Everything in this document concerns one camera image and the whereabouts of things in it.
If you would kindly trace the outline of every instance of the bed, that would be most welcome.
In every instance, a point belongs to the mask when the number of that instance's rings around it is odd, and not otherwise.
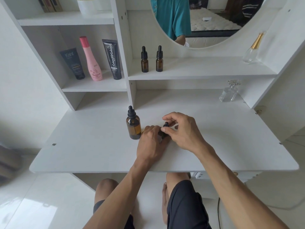
[[[192,34],[186,37],[186,42],[192,48],[215,45],[242,28],[206,8],[194,9],[190,13]],[[211,18],[211,20],[203,21],[202,18]]]

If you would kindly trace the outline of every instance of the book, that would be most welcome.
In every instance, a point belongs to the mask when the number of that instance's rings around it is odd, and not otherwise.
[[[59,0],[50,0],[56,12],[62,12],[63,8],[61,7]]]
[[[50,0],[44,0],[44,3],[46,5],[46,7],[48,8],[49,12],[55,12],[55,9],[54,9],[52,3],[50,2]]]
[[[48,13],[49,10],[48,10],[47,6],[45,5],[44,0],[38,0],[38,1],[39,1],[39,4],[40,4],[41,8],[43,9],[43,11],[45,13]]]

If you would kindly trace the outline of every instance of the pink bottle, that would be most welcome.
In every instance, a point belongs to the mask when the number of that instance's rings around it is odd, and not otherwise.
[[[91,51],[91,48],[90,48],[87,37],[86,36],[81,36],[81,37],[79,37],[79,40],[81,41],[81,45],[82,45],[82,47],[84,49],[84,52],[85,52],[85,55],[86,55],[88,70],[89,70],[89,73],[91,75],[91,78],[94,81],[102,80],[103,79],[102,71],[101,71],[99,65],[97,64],[93,54],[92,54],[92,51]]]

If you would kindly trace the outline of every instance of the white shelf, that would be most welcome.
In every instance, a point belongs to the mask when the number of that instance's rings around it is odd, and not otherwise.
[[[70,79],[62,88],[63,92],[126,92],[124,73],[120,80],[113,79],[111,70],[102,70],[103,80],[93,81],[89,75],[85,79]]]
[[[113,25],[111,10],[100,11],[97,15],[84,18],[80,11],[44,13],[31,18],[18,19],[21,26],[61,26],[61,25]]]
[[[163,125],[162,116],[179,111],[196,119],[204,138],[236,171],[296,170],[298,164],[261,118],[240,96],[222,103],[220,89],[137,91],[136,113],[142,129]],[[126,126],[127,94],[87,93],[77,111],[68,110],[31,164],[32,172],[128,172],[138,140]],[[151,171],[200,172],[194,154],[174,142]]]
[[[156,71],[155,61],[149,59],[149,72],[143,73],[141,59],[133,59],[129,80],[234,79],[277,75],[260,62],[245,64],[242,57],[163,58],[163,72]]]

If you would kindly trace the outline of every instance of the desk surface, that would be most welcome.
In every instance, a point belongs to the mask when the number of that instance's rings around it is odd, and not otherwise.
[[[240,96],[222,103],[222,90],[138,91],[136,113],[142,128],[164,124],[163,115],[179,111],[196,119],[204,138],[236,171],[296,170],[296,161]],[[128,172],[137,140],[126,126],[125,92],[86,94],[77,111],[68,110],[30,166],[42,173]],[[151,171],[204,171],[190,152],[171,142]]]

